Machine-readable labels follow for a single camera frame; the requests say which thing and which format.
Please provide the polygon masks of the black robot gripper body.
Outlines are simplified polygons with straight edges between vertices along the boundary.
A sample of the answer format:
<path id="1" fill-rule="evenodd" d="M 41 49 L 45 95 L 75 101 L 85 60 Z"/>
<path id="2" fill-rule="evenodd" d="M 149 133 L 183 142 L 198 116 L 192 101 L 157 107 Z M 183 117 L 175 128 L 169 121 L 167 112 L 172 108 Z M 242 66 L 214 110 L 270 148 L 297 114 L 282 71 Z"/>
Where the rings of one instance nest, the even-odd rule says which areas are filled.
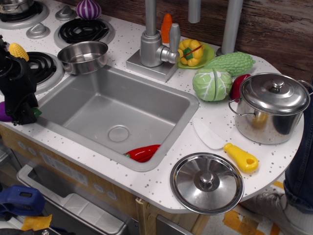
<path id="1" fill-rule="evenodd" d="M 28 103 L 30 108 L 37 107 L 36 88 L 36 78 L 24 59 L 5 56 L 0 61 L 0 91 L 7 115 L 20 111 L 23 103 Z"/>

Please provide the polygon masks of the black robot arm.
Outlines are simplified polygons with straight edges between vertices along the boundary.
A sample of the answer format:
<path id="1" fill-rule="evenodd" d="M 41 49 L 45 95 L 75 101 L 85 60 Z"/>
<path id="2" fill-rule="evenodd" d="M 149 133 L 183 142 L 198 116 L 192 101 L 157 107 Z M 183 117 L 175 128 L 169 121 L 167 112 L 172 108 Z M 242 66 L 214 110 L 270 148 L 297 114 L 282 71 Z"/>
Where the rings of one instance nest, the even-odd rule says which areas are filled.
<path id="1" fill-rule="evenodd" d="M 35 123 L 33 108 L 38 107 L 35 97 L 37 81 L 24 58 L 15 57 L 0 41 L 0 91 L 4 95 L 5 114 L 14 125 Z"/>

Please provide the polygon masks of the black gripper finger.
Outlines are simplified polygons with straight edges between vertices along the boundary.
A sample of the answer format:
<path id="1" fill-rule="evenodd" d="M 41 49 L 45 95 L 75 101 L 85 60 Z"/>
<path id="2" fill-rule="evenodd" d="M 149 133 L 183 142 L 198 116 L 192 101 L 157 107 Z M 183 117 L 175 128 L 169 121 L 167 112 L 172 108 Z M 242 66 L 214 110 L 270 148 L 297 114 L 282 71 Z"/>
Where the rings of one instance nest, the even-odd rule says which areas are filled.
<path id="1" fill-rule="evenodd" d="M 23 111 L 16 111 L 12 113 L 10 116 L 11 116 L 11 121 L 15 126 L 23 125 Z"/>
<path id="2" fill-rule="evenodd" d="M 19 124 L 31 124 L 37 121 L 37 118 L 28 103 L 23 103 L 20 106 L 19 115 Z"/>

